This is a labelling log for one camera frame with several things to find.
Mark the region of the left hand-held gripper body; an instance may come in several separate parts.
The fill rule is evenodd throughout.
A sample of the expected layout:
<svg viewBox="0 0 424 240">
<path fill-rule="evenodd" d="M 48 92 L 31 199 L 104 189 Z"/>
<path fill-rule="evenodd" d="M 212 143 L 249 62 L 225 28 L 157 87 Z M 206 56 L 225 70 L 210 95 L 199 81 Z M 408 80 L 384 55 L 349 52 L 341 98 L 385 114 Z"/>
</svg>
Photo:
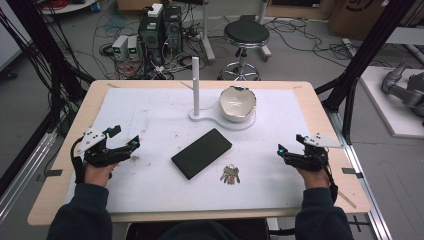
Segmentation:
<svg viewBox="0 0 424 240">
<path fill-rule="evenodd" d="M 123 147 L 110 149 L 106 146 L 107 139 L 110 138 L 104 131 L 89 127 L 83 136 L 77 140 L 76 165 L 83 166 L 89 163 L 95 167 L 106 167 L 130 158 L 127 144 Z"/>
</svg>

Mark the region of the white platform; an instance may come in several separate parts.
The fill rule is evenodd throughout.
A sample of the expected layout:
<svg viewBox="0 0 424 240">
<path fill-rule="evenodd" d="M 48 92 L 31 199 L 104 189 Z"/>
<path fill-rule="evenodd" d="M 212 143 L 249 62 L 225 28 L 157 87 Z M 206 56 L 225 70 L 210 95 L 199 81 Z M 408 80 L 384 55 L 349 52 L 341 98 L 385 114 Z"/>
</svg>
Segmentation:
<svg viewBox="0 0 424 240">
<path fill-rule="evenodd" d="M 369 66 L 361 82 L 392 136 L 424 139 L 424 118 L 381 90 L 383 79 L 390 71 L 392 68 Z"/>
</svg>

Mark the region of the grey power supply unit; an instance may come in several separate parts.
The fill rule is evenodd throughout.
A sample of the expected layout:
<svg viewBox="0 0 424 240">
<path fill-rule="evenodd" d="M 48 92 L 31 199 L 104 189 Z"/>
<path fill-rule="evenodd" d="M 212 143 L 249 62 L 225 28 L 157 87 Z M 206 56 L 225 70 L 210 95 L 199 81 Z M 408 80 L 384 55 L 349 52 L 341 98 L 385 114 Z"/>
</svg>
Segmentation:
<svg viewBox="0 0 424 240">
<path fill-rule="evenodd" d="M 114 57 L 117 61 L 124 61 L 128 57 L 128 37 L 126 35 L 119 36 L 112 44 Z"/>
<path fill-rule="evenodd" d="M 138 39 L 136 36 L 128 37 L 128 54 L 131 61 L 139 60 L 139 47 L 138 47 Z"/>
</svg>

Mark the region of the cardboard box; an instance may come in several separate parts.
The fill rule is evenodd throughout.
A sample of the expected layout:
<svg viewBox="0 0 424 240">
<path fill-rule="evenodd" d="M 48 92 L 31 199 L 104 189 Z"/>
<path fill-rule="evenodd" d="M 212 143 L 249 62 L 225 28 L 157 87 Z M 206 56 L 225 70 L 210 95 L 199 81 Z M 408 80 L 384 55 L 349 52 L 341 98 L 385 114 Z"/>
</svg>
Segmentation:
<svg viewBox="0 0 424 240">
<path fill-rule="evenodd" d="M 336 0 L 328 22 L 329 34 L 364 40 L 390 0 Z"/>
</svg>

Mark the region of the bunch of metal keys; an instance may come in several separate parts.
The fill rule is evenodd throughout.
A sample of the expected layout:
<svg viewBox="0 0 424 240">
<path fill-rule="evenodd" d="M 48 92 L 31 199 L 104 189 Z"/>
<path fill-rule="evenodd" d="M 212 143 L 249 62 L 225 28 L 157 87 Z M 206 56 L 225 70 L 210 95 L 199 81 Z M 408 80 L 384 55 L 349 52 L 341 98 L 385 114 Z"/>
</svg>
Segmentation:
<svg viewBox="0 0 424 240">
<path fill-rule="evenodd" d="M 228 185 L 235 185 L 236 183 L 239 183 L 239 169 L 233 164 L 225 166 L 220 180 Z"/>
</svg>

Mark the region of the black round stool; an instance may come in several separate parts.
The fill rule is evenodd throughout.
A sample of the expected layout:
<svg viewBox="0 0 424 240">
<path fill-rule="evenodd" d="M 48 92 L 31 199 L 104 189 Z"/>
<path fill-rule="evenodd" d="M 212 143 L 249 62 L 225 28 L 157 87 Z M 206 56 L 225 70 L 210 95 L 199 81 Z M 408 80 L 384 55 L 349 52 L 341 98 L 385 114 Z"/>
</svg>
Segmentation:
<svg viewBox="0 0 424 240">
<path fill-rule="evenodd" d="M 229 63 L 218 75 L 218 80 L 253 80 L 260 79 L 256 67 L 246 62 L 248 49 L 259 49 L 269 41 L 268 29 L 258 23 L 254 16 L 241 16 L 239 20 L 227 24 L 224 28 L 224 39 L 237 47 L 237 62 Z"/>
</svg>

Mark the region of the aluminium rail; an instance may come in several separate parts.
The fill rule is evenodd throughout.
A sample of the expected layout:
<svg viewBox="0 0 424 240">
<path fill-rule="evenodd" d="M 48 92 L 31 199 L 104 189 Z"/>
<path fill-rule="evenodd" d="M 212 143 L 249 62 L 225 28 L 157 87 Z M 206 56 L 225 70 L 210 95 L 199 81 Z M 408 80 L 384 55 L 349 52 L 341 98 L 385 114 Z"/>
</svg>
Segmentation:
<svg viewBox="0 0 424 240">
<path fill-rule="evenodd" d="M 378 203 L 374 197 L 371 187 L 368 183 L 366 175 L 363 171 L 359 158 L 354 147 L 348 143 L 347 139 L 342 135 L 342 120 L 338 113 L 327 113 L 327 116 L 335 130 L 338 140 L 343 144 L 343 149 L 347 154 L 355 176 L 361 185 L 361 188 L 370 204 L 370 210 L 367 212 L 368 221 L 377 240 L 393 240 L 385 219 L 379 209 Z"/>
<path fill-rule="evenodd" d="M 4 195 L 0 197 L 0 225 L 6 220 L 20 195 L 28 186 L 41 163 L 57 139 L 57 133 L 46 133 L 24 158 L 24 164 L 13 178 Z"/>
</svg>

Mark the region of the white bowl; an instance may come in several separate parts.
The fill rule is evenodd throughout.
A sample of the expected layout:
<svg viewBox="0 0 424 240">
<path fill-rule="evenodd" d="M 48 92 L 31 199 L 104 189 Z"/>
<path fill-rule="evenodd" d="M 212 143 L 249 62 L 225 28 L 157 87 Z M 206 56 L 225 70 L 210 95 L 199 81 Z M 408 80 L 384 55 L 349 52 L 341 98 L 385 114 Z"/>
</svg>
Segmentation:
<svg viewBox="0 0 424 240">
<path fill-rule="evenodd" d="M 219 97 L 219 107 L 223 117 L 241 123 L 249 120 L 256 110 L 256 95 L 247 87 L 230 86 Z"/>
</svg>

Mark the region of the white box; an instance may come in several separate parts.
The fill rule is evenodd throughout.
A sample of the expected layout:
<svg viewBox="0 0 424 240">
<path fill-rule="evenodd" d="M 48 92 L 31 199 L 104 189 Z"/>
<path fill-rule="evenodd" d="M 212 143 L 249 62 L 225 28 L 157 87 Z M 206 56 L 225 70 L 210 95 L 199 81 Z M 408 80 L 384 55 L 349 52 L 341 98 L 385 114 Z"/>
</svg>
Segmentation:
<svg viewBox="0 0 424 240">
<path fill-rule="evenodd" d="M 152 18 L 158 18 L 162 13 L 163 5 L 160 3 L 154 3 L 147 12 L 147 15 Z"/>
</svg>

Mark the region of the black rectangular case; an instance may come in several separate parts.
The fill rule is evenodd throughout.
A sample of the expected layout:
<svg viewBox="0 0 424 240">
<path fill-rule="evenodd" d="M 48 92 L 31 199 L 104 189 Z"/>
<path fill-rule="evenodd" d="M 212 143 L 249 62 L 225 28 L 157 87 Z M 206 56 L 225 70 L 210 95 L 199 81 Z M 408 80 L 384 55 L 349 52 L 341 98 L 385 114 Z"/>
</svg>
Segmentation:
<svg viewBox="0 0 424 240">
<path fill-rule="evenodd" d="M 171 160 L 182 174 L 191 180 L 232 147 L 217 129 L 211 129 L 174 155 Z"/>
</svg>

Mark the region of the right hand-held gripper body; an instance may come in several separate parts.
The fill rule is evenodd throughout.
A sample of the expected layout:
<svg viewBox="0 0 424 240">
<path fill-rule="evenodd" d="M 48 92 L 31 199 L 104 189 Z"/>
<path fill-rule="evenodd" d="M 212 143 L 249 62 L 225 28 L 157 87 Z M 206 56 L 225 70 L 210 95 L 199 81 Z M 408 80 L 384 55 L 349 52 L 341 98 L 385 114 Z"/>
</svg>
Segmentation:
<svg viewBox="0 0 424 240">
<path fill-rule="evenodd" d="M 343 145 L 329 137 L 316 133 L 306 136 L 303 154 L 290 153 L 284 157 L 286 165 L 290 165 L 302 170 L 317 172 L 328 165 L 328 149 L 342 148 Z"/>
</svg>

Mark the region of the person's right hand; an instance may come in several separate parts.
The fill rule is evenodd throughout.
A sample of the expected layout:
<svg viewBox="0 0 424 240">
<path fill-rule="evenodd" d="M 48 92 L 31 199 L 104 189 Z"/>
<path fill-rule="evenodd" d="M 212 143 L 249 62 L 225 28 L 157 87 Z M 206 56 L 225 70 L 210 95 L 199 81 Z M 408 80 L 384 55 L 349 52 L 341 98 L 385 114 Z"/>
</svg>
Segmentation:
<svg viewBox="0 0 424 240">
<path fill-rule="evenodd" d="M 324 170 L 310 172 L 297 168 L 297 171 L 303 178 L 306 189 L 330 187 L 329 177 Z"/>
</svg>

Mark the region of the white table mat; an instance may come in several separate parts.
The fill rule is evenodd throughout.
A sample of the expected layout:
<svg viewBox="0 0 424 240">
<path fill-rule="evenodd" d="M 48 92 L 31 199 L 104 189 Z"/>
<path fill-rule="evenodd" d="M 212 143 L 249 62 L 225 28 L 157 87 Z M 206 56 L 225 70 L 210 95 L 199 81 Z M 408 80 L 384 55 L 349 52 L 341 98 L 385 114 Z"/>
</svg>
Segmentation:
<svg viewBox="0 0 424 240">
<path fill-rule="evenodd" d="M 218 89 L 200 92 L 200 108 L 211 107 Z M 309 130 L 293 91 L 257 89 L 256 121 L 244 131 L 229 131 L 212 121 L 192 121 L 193 96 L 186 88 L 113 88 L 106 92 L 93 126 L 104 131 L 121 126 L 108 139 L 121 147 L 139 136 L 131 159 L 118 165 L 107 187 L 107 209 L 118 213 L 194 212 L 297 208 L 304 185 L 297 172 L 278 156 L 281 144 L 299 153 L 297 134 Z M 188 180 L 171 158 L 211 129 L 232 147 Z M 239 169 L 240 182 L 220 180 L 225 166 Z"/>
</svg>

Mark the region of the person's left hand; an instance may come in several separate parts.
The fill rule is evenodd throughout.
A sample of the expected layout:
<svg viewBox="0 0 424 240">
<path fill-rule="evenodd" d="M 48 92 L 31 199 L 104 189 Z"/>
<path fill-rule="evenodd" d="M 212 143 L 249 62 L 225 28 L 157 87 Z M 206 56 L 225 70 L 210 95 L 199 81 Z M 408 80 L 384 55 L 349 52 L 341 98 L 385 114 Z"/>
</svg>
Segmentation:
<svg viewBox="0 0 424 240">
<path fill-rule="evenodd" d="M 105 187 L 109 181 L 109 174 L 117 167 L 117 164 L 106 167 L 95 167 L 86 164 L 84 167 L 84 182 L 87 184 Z"/>
</svg>

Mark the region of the white stand with post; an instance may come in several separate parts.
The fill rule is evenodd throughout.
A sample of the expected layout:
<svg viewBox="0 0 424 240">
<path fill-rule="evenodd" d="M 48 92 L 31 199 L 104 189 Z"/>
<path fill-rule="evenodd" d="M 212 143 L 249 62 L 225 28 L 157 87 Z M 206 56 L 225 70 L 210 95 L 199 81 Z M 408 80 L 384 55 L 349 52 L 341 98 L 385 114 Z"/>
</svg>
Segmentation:
<svg viewBox="0 0 424 240">
<path fill-rule="evenodd" d="M 219 107 L 219 97 L 217 101 L 209 108 L 200 108 L 200 74 L 199 58 L 192 57 L 192 85 L 188 86 L 193 92 L 193 109 L 189 112 L 189 118 L 192 121 L 212 121 L 218 126 L 229 131 L 244 131 L 250 128 L 256 121 L 256 110 L 253 116 L 246 122 L 236 123 L 223 117 Z"/>
</svg>

